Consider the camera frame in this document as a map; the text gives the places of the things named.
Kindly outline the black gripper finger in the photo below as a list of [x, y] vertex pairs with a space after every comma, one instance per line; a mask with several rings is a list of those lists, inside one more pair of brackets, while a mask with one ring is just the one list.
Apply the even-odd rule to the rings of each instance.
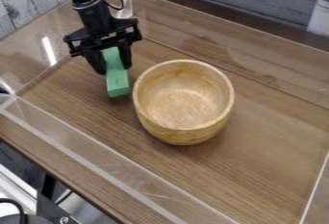
[[86, 48], [82, 50], [82, 55], [86, 58], [95, 72], [100, 75], [104, 75], [106, 74], [106, 60], [103, 57], [103, 53], [99, 50]]
[[118, 51], [119, 51], [119, 57], [122, 60], [122, 65], [124, 69], [128, 69], [132, 65], [131, 62], [131, 47], [130, 47], [130, 43], [127, 42], [126, 39], [122, 39], [118, 42]]

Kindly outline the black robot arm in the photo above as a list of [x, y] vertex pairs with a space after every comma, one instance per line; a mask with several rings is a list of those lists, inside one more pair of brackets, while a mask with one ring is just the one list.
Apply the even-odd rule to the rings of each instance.
[[72, 0], [83, 27], [63, 37], [72, 57], [83, 56], [95, 72], [104, 75], [102, 51], [115, 47], [123, 68], [132, 65], [131, 45], [143, 39], [136, 18], [115, 18], [106, 0]]

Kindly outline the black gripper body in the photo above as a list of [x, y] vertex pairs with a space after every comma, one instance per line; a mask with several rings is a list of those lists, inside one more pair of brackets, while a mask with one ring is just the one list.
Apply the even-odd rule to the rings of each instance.
[[115, 18], [106, 5], [90, 8], [75, 8], [83, 27], [63, 41], [72, 57], [82, 56], [88, 50], [102, 51], [126, 42], [131, 45], [143, 39], [136, 18]]

